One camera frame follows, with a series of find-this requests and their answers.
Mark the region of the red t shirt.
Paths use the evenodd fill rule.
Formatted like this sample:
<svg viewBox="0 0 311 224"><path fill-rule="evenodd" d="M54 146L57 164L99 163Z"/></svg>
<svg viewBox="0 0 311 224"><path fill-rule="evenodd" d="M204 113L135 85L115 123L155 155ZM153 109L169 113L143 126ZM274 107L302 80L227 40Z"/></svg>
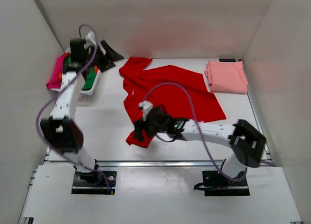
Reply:
<svg viewBox="0 0 311 224"><path fill-rule="evenodd" d="M201 73L174 65L147 69L151 61L149 58L131 57L119 70L123 88L128 94L123 103L131 122L141 118L138 104L143 98L154 106L163 105L174 118L192 119L187 95L177 85L181 85L191 97L198 121L226 119L217 98L207 90Z"/></svg>

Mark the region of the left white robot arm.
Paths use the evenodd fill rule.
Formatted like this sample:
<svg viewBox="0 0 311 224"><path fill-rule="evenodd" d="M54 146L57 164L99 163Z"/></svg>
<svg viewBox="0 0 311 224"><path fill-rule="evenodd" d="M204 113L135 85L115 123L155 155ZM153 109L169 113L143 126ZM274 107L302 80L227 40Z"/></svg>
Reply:
<svg viewBox="0 0 311 224"><path fill-rule="evenodd" d="M69 45L70 53L66 54L62 63L59 94L50 115L40 120L40 128L44 140L54 151L84 172L90 184L97 184L102 172L97 169L96 160L83 147L84 136L75 122L76 108L87 69L97 67L99 72L105 72L124 57L105 40L97 44L89 36L72 39Z"/></svg>

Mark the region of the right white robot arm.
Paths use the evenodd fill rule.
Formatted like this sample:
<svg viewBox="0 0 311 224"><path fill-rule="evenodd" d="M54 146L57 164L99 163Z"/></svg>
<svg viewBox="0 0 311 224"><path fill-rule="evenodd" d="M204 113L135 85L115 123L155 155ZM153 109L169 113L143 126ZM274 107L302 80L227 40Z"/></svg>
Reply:
<svg viewBox="0 0 311 224"><path fill-rule="evenodd" d="M187 118L174 118L160 106L143 108L142 117L134 122L134 139L142 142L158 133L172 140L202 141L204 147L214 143L230 148L233 154L224 160L218 170L218 181L223 185L238 182L238 175L248 168L258 168L266 137L246 120L235 124L212 124Z"/></svg>

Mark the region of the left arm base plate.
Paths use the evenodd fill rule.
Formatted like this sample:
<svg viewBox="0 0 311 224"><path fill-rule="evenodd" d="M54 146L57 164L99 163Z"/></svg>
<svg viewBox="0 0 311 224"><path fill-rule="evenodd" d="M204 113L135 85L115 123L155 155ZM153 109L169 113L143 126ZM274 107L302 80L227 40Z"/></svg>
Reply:
<svg viewBox="0 0 311 224"><path fill-rule="evenodd" d="M108 183L101 173L80 172L74 166L75 174L73 177L71 194L90 194L90 195L114 195L117 182L117 169L101 169Z"/></svg>

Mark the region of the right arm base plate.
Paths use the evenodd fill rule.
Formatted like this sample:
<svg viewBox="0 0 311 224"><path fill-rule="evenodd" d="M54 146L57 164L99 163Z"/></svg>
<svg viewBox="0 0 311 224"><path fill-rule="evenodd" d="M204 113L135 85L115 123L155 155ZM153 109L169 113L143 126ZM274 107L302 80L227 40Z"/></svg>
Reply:
<svg viewBox="0 0 311 224"><path fill-rule="evenodd" d="M218 171L202 171L202 178L203 181L194 185L193 189L203 191L205 197L250 196L246 178L240 182L232 182Z"/></svg>

